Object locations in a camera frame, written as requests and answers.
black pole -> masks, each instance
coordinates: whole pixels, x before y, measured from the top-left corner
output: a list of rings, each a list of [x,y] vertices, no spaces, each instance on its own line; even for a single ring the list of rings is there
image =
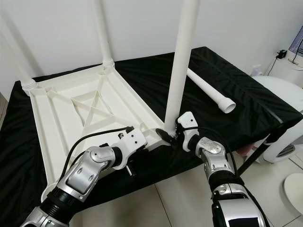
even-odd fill
[[[247,170],[250,165],[257,160],[260,155],[266,151],[266,149],[274,142],[276,142],[284,133],[286,130],[277,130],[274,133],[271,133],[266,140],[255,150],[255,152],[241,165],[241,167],[238,169],[239,175],[243,174],[245,170]]]

pipe end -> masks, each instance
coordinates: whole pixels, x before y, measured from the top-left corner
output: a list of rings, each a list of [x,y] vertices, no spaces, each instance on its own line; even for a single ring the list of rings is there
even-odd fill
[[[103,67],[105,68],[105,69],[107,69],[107,68],[109,68],[109,67],[115,67],[115,63],[114,63],[114,60],[113,59],[111,59],[111,60],[109,60],[109,61],[105,61],[105,60],[103,60]]]
[[[219,109],[225,114],[230,113],[236,107],[236,104],[230,98],[224,98],[218,103]]]
[[[33,79],[30,79],[28,83],[21,83],[22,89],[24,90],[24,92],[27,94],[27,96],[29,96],[29,91],[31,89],[37,88],[38,84],[36,83],[36,81],[34,81]]]

floor tile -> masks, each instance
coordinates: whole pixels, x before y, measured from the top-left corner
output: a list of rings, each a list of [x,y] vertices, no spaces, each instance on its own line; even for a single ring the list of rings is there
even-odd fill
[[[303,169],[303,161],[297,155],[294,155],[289,159]]]
[[[7,107],[8,107],[8,102],[5,103],[2,115],[0,117],[0,129],[1,129],[1,126],[2,126],[2,123],[3,123],[4,117],[5,117],[5,114],[6,114]]]
[[[156,183],[173,227],[210,227],[211,191],[204,169],[198,166]]]
[[[72,217],[70,221],[70,226],[69,227],[86,227],[85,225],[82,224],[82,214],[84,211],[79,212]]]
[[[233,156],[234,156],[234,158],[235,158],[235,162],[236,162],[237,169],[239,169],[240,166],[244,163],[244,157],[238,155],[238,154],[235,153],[235,152],[233,152]],[[228,158],[229,164],[230,164],[231,167],[233,168],[230,154],[227,154],[227,158]]]
[[[298,152],[296,156],[303,162],[303,152]]]
[[[86,209],[80,215],[84,227],[170,227],[155,185]]]
[[[270,222],[270,220],[268,219],[268,217],[267,217],[267,220],[269,222],[270,227],[274,227],[274,225]]]
[[[282,227],[300,215],[283,191],[284,180],[293,173],[303,173],[303,170],[287,159],[271,165],[255,162],[242,175],[274,227]]]
[[[303,226],[303,216],[300,216],[293,220],[292,222],[288,223],[284,227],[302,227]]]

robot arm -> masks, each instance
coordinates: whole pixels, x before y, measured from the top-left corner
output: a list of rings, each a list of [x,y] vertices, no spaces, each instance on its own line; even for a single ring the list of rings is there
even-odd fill
[[[183,149],[194,151],[204,162],[204,170],[212,191],[214,227],[264,227],[265,220],[252,201],[240,177],[235,176],[222,144],[199,136],[197,123],[191,112],[177,120],[177,128],[184,133]]]
[[[120,141],[111,147],[88,148],[21,227],[68,227],[96,185],[100,172],[110,167],[124,168],[128,158],[147,143],[139,129],[120,137]]]

black cable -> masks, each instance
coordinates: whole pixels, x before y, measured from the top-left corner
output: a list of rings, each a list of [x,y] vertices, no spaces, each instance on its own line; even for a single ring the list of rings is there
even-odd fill
[[[267,217],[266,217],[264,211],[262,210],[260,204],[258,203],[257,199],[251,194],[251,192],[248,190],[247,187],[245,187],[244,185],[243,185],[243,187],[247,191],[247,194],[250,196],[251,200],[255,203],[255,205],[257,206],[257,208],[260,210],[260,212],[261,212],[261,214],[262,214],[262,216],[264,218],[264,222],[265,222],[266,227],[270,227],[269,222],[267,220]]]
[[[268,72],[267,76],[269,76],[269,74],[270,74],[271,70],[273,69],[273,67],[274,67],[274,65],[275,65],[275,62],[276,62],[276,59],[275,59],[275,61],[274,61],[273,66],[271,67],[270,71]]]
[[[293,64],[295,64],[295,63],[294,63],[294,60],[295,60],[295,58],[296,58],[297,55],[298,55],[299,48],[300,48],[300,46],[301,46],[301,44],[302,44],[302,41],[303,41],[303,39],[301,40],[301,42],[300,42],[300,44],[299,44],[299,46],[298,46],[298,49],[297,49],[297,51],[296,51],[296,53],[295,53],[295,57],[294,57],[294,59],[293,59]]]
[[[239,176],[238,175],[238,169],[237,169],[237,165],[236,165],[236,161],[235,158],[233,156],[232,150],[231,148],[228,146],[227,142],[225,141],[225,139],[220,135],[219,132],[217,132],[216,130],[210,129],[210,128],[206,128],[206,127],[189,127],[189,128],[183,128],[182,131],[185,130],[192,130],[192,129],[202,129],[202,130],[206,130],[206,131],[211,131],[212,133],[214,133],[217,137],[219,137],[219,139],[221,140],[221,143],[223,144],[223,146],[226,148],[227,152],[230,153],[231,155],[231,159],[232,159],[232,165],[233,165],[233,170],[235,172],[235,176]]]
[[[123,131],[123,130],[127,130],[129,129],[130,127],[124,127],[124,128],[120,128],[120,129],[112,129],[112,130],[107,130],[107,131],[101,131],[101,132],[96,132],[96,133],[93,133],[93,134],[90,134],[90,135],[86,135],[86,136],[83,136],[82,138],[80,138],[77,142],[75,142],[75,144],[72,146],[70,152],[68,153],[67,155],[67,158],[66,158],[66,161],[65,161],[65,164],[64,164],[64,167],[63,167],[63,170],[62,170],[62,174],[60,176],[60,179],[59,181],[64,177],[65,175],[65,172],[66,172],[66,169],[67,169],[67,166],[68,166],[68,162],[70,161],[70,158],[71,158],[71,155],[72,155],[72,152],[75,150],[76,146],[83,140],[89,138],[89,137],[93,137],[93,136],[98,136],[98,135],[102,135],[102,134],[107,134],[107,133],[111,133],[111,132],[116,132],[116,131]]]
[[[73,166],[77,161],[78,159],[85,153],[85,151],[81,152],[76,158],[75,160],[72,162],[71,166]]]

